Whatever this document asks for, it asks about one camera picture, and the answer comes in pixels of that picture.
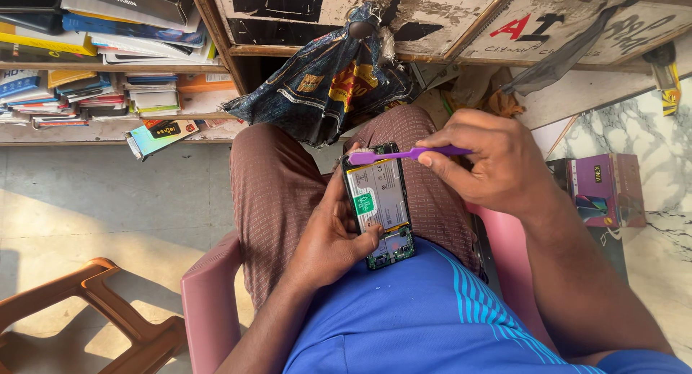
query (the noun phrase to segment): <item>gray cloth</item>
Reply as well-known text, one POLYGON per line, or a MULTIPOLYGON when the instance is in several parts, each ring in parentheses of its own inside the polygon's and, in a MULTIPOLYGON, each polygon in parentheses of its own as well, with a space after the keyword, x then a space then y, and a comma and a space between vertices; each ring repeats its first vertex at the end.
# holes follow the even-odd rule
POLYGON ((608 20, 615 14, 618 7, 620 6, 616 5, 603 9, 599 18, 586 31, 565 43, 558 51, 524 70, 512 82, 503 85, 502 93, 517 92, 521 95, 527 95, 556 83, 601 37, 608 20))

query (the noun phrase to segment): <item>pink plastic chair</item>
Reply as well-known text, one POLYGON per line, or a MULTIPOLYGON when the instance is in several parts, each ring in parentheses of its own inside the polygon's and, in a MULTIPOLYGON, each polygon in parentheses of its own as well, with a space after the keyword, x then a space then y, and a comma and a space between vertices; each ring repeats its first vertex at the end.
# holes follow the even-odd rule
MULTIPOLYGON (((533 300, 532 275, 521 223, 504 213, 466 205, 483 220, 505 302, 538 340, 555 350, 533 300)), ((240 264, 238 234, 231 231, 181 279, 187 344, 194 374, 212 374, 240 340, 233 283, 240 264)))

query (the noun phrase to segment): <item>brown patterned shorts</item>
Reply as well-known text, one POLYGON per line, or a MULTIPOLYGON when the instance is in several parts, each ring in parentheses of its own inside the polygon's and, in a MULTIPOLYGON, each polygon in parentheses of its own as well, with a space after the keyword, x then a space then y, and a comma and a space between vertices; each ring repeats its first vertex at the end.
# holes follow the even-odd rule
MULTIPOLYGON (((344 145, 396 142, 402 151, 435 132, 428 113, 400 105, 377 116, 344 145)), ((427 167, 402 159, 411 224, 416 236, 444 247, 472 272, 480 262, 472 250, 461 197, 427 167)), ((289 262, 328 177, 298 141, 279 128, 255 124, 233 141, 230 184, 245 288, 255 309, 264 303, 289 262)))

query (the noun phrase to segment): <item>purple brush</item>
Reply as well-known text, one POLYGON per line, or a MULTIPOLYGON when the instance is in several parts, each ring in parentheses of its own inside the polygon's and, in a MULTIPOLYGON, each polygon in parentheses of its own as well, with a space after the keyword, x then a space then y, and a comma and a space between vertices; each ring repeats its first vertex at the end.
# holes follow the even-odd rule
POLYGON ((411 158, 413 160, 418 160, 418 156, 425 151, 435 151, 440 154, 445 154, 448 157, 453 157, 454 155, 466 155, 472 154, 473 151, 467 150, 465 148, 458 148, 452 145, 445 147, 414 147, 408 152, 393 152, 391 154, 381 154, 378 155, 373 151, 360 151, 356 150, 351 153, 348 157, 348 163, 353 166, 369 165, 376 161, 381 161, 382 159, 394 159, 394 158, 411 158))

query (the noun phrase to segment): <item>purple box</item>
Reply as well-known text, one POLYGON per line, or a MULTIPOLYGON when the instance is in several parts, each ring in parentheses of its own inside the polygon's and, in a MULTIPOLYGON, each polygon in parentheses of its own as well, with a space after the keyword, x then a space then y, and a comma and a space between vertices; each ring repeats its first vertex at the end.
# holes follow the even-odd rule
POLYGON ((587 227, 646 227, 636 155, 603 154, 568 165, 572 199, 587 227))

